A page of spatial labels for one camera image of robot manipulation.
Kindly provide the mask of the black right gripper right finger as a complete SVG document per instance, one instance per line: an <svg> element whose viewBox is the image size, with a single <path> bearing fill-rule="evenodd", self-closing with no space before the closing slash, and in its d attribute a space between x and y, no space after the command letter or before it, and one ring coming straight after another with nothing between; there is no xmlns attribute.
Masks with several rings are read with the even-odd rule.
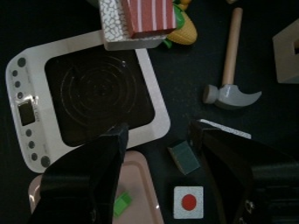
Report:
<svg viewBox="0 0 299 224"><path fill-rule="evenodd" d="M299 160L204 122L190 143L210 179L220 224L299 224Z"/></svg>

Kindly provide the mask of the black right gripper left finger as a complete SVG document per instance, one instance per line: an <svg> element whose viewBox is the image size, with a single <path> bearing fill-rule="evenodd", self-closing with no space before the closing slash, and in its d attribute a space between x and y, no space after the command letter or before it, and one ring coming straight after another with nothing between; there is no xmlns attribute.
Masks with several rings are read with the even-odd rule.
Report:
<svg viewBox="0 0 299 224"><path fill-rule="evenodd" d="M112 224L127 142L123 123L52 163L28 224Z"/></svg>

